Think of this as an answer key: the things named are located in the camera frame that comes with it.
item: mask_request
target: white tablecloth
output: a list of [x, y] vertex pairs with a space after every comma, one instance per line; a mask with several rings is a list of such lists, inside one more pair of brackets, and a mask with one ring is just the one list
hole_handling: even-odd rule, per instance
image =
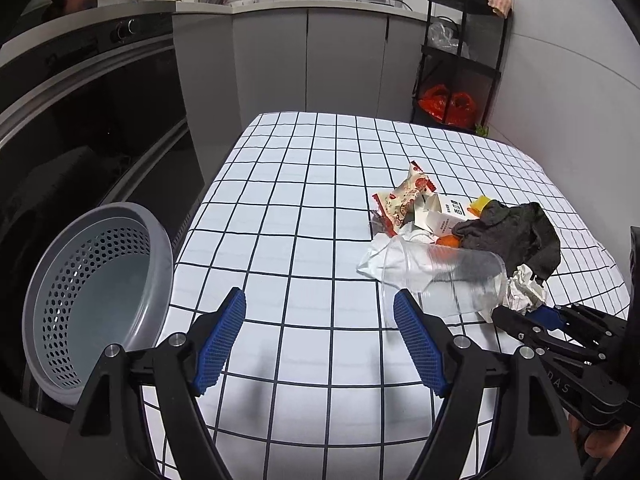
[[[562, 246], [549, 303], [581, 301], [626, 316], [613, 259], [519, 150], [369, 118], [259, 116], [193, 220], [161, 335], [186, 332], [229, 288], [244, 288], [247, 320], [218, 384], [198, 400], [236, 480], [404, 480], [411, 470], [441, 401], [385, 326], [378, 284], [355, 270], [371, 239], [371, 195], [402, 182], [409, 160], [439, 192], [539, 202]], [[447, 321], [484, 348], [518, 345], [476, 314]], [[482, 463], [494, 399], [486, 390], [463, 476]], [[145, 402], [160, 467], [179, 478], [152, 388]]]

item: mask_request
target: laundry basket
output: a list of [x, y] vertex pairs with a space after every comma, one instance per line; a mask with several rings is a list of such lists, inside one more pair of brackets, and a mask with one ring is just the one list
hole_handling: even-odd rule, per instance
[[22, 313], [24, 352], [43, 391], [75, 406], [105, 346], [154, 346], [173, 275], [166, 232], [137, 204], [100, 206], [62, 231], [36, 267]]

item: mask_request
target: metal bolt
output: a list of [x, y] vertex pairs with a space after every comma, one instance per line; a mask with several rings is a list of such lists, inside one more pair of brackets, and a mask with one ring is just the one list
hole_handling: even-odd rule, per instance
[[120, 345], [110, 344], [107, 348], [104, 349], [104, 354], [107, 357], [116, 357], [118, 352], [120, 351]]
[[535, 352], [529, 348], [528, 346], [520, 347], [520, 355], [525, 359], [533, 359], [533, 356], [536, 355]]
[[169, 345], [171, 346], [182, 346], [185, 341], [187, 341], [187, 336], [182, 332], [176, 332], [169, 336]]
[[457, 335], [453, 338], [453, 344], [458, 348], [469, 348], [471, 346], [471, 339], [463, 335]]

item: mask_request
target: candy wrapper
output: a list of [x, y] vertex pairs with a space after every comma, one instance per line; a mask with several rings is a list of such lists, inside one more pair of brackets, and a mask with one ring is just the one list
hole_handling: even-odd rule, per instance
[[402, 227], [407, 213], [414, 209], [416, 197], [431, 195], [436, 191], [433, 182], [414, 160], [409, 164], [409, 175], [406, 180], [389, 193], [376, 193], [373, 198], [378, 202], [380, 217], [389, 236], [396, 236]]

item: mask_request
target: small carton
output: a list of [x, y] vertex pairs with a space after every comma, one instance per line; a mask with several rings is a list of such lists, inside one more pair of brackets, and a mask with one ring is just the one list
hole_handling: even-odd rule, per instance
[[415, 225], [438, 237], [450, 235], [456, 224], [478, 218], [467, 210], [468, 207], [469, 202], [461, 203], [439, 193], [420, 195], [414, 205]]

